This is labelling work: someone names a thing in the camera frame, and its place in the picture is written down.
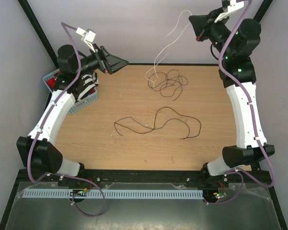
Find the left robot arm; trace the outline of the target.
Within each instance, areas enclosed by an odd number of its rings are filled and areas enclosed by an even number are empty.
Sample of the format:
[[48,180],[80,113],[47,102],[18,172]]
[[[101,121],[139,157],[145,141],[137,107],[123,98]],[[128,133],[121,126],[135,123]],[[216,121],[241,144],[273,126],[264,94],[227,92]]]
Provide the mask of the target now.
[[72,45],[63,45],[58,49],[57,62],[60,73],[57,77],[51,100],[35,128],[27,137],[19,137],[16,146],[29,179],[36,183],[33,170],[48,174],[69,176],[74,185],[86,181],[82,163],[66,159],[55,147],[57,134],[68,111],[84,91],[84,77],[92,76],[98,69],[113,74],[129,64],[127,60],[110,54],[103,46],[93,44],[91,54],[80,58]]

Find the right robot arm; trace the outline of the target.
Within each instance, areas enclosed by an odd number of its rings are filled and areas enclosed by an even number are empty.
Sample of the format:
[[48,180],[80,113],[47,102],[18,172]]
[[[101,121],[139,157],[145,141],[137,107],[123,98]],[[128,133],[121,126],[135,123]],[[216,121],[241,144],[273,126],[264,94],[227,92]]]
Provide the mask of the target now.
[[217,176],[239,171],[241,166],[267,159],[275,153],[262,131],[256,102],[256,75],[250,55],[259,45],[261,25],[254,19],[240,19],[233,31],[226,27],[222,9],[207,15],[192,15],[189,21],[196,40],[209,40],[219,52],[219,75],[233,107],[237,140],[222,149],[221,157],[205,163],[201,183],[212,186]]

